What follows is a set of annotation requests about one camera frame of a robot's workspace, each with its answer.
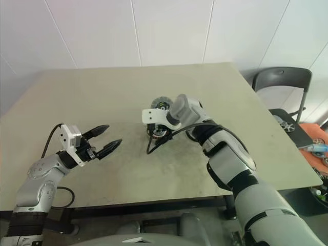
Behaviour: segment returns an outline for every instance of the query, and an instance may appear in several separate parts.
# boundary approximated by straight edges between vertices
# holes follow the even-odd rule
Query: robotic arm
[[[220,188],[233,192],[246,245],[324,245],[284,198],[257,176],[256,165],[241,141],[215,124],[200,102],[182,94],[168,110],[144,110],[142,120],[155,124],[156,130],[203,123],[188,129],[188,134],[209,158],[210,176]]]
[[[59,138],[64,150],[38,160],[29,169],[28,177],[17,193],[16,207],[1,246],[42,245],[45,219],[60,180],[77,165],[84,166],[86,161],[102,159],[120,145],[121,139],[96,152],[89,144],[90,138],[100,135],[108,127],[98,126],[81,134],[76,126],[60,125]]]

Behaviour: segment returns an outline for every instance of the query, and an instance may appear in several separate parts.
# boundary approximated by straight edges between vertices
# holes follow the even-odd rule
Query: beige table top
[[[146,155],[148,137],[141,110],[165,95],[199,99],[213,119],[235,132],[257,163],[259,175],[277,189],[318,185],[321,180],[251,87],[229,63],[139,68],[54,70],[38,82],[1,121],[0,210],[12,210],[15,193],[57,123],[84,132],[110,124],[91,141],[102,148],[122,138],[101,161],[76,167],[60,185],[76,194],[73,207],[99,206],[228,194],[206,170],[201,147],[180,134]],[[51,141],[47,154],[60,149]],[[58,193],[56,204],[67,203]]]

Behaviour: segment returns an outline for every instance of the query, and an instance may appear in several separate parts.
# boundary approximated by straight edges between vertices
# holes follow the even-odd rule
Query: black chair
[[[253,79],[252,88],[256,92],[260,89],[271,86],[291,86],[303,88],[303,97],[300,103],[299,110],[288,114],[283,109],[271,109],[273,115],[279,116],[285,122],[291,123],[295,126],[293,132],[289,132],[289,137],[294,141],[297,147],[303,148],[311,145],[311,138],[298,125],[302,111],[305,109],[304,103],[306,94],[308,93],[312,72],[305,68],[293,67],[274,67],[268,68],[257,73]],[[297,114],[297,119],[294,121],[293,115]]]

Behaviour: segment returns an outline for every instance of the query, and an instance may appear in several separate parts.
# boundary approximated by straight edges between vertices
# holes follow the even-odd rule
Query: white wall
[[[302,120],[328,114],[328,0],[0,0],[1,113],[54,68],[233,61],[313,72]],[[270,88],[268,107],[293,111],[299,90]]]

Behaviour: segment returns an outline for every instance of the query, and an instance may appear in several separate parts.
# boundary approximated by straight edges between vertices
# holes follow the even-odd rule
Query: orange object
[[[302,123],[300,124],[302,129],[307,133],[307,135],[312,139],[320,138],[328,145],[328,134],[325,133],[317,124]],[[328,175],[328,167],[323,164],[323,160],[314,156],[311,152],[300,150],[303,156],[306,158],[311,167],[317,169],[319,172]]]

